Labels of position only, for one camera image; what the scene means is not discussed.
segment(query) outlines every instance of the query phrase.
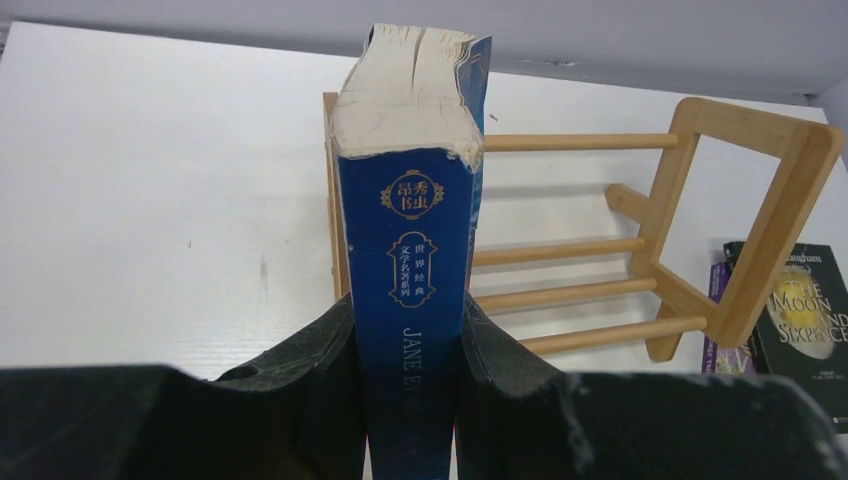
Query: blue book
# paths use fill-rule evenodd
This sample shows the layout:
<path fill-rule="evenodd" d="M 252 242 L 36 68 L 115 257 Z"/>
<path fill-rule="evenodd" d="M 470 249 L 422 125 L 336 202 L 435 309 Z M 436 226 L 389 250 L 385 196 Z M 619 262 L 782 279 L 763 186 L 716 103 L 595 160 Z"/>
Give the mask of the blue book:
<path fill-rule="evenodd" d="M 375 479 L 446 479 L 491 39 L 375 25 L 331 117 Z"/>

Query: purple book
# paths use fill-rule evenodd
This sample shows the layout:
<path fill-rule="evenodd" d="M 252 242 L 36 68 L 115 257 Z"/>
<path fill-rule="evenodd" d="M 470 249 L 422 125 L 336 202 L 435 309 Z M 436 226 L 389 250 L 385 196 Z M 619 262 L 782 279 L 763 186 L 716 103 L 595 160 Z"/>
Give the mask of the purple book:
<path fill-rule="evenodd" d="M 730 266 L 726 262 L 714 264 L 710 268 L 710 299 L 718 303 L 730 280 Z M 720 373 L 724 375 L 754 375 L 754 362 L 747 346 L 739 348 L 718 348 L 709 337 L 704 337 L 704 356 L 701 361 L 701 373 Z"/>

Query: table surface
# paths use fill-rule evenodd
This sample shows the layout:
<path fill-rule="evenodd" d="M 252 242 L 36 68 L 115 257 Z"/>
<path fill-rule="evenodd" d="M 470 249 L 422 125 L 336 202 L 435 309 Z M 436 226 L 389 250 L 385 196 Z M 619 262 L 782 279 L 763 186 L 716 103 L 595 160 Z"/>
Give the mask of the table surface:
<path fill-rule="evenodd" d="M 354 59 L 16 23 L 0 63 L 0 365 L 164 362 L 214 378 L 333 303 L 321 93 Z M 667 131 L 683 95 L 492 74 L 487 133 Z M 824 121 L 818 109 L 733 102 Z M 658 151 L 490 154 L 478 249 L 635 235 L 604 187 L 647 192 Z M 704 138 L 662 261 L 706 291 L 777 161 Z M 848 265 L 848 172 L 801 240 Z M 624 255 L 475 269 L 472 293 L 623 278 Z M 517 338 L 644 321 L 651 294 L 494 315 Z M 545 357 L 700 369 L 703 336 Z"/>

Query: wooden frame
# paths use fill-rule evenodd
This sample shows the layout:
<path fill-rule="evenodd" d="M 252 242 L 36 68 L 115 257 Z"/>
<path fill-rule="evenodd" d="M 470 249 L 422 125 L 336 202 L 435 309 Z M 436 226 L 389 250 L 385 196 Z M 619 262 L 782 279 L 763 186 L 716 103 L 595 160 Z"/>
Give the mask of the wooden frame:
<path fill-rule="evenodd" d="M 326 119 L 335 100 L 335 93 L 324 94 Z M 659 262 L 701 135 L 780 159 L 719 304 Z M 479 251 L 473 259 L 474 266 L 484 266 L 625 252 L 631 253 L 632 278 L 483 296 L 477 297 L 477 301 L 484 311 L 494 312 L 639 291 L 653 291 L 662 300 L 653 321 L 522 340 L 540 355 L 644 339 L 651 359 L 667 361 L 674 356 L 682 334 L 694 330 L 704 331 L 722 347 L 742 345 L 751 334 L 766 296 L 797 241 L 843 143 L 842 132 L 835 127 L 702 98 L 685 98 L 677 105 L 668 133 L 487 135 L 487 153 L 645 148 L 662 149 L 663 153 L 648 196 L 622 184 L 610 185 L 606 190 L 610 209 L 640 225 L 637 237 Z M 329 148 L 327 172 L 333 278 L 338 299 L 350 289 L 350 283 L 338 186 Z"/>

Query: gray wall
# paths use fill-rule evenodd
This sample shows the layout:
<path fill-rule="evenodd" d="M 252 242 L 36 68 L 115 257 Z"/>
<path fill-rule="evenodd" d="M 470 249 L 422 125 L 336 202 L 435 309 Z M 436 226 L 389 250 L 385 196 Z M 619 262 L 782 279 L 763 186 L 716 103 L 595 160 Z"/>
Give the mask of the gray wall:
<path fill-rule="evenodd" d="M 26 19 L 356 55 L 376 21 L 495 36 L 496 70 L 806 103 L 848 77 L 844 0 L 0 0 Z"/>

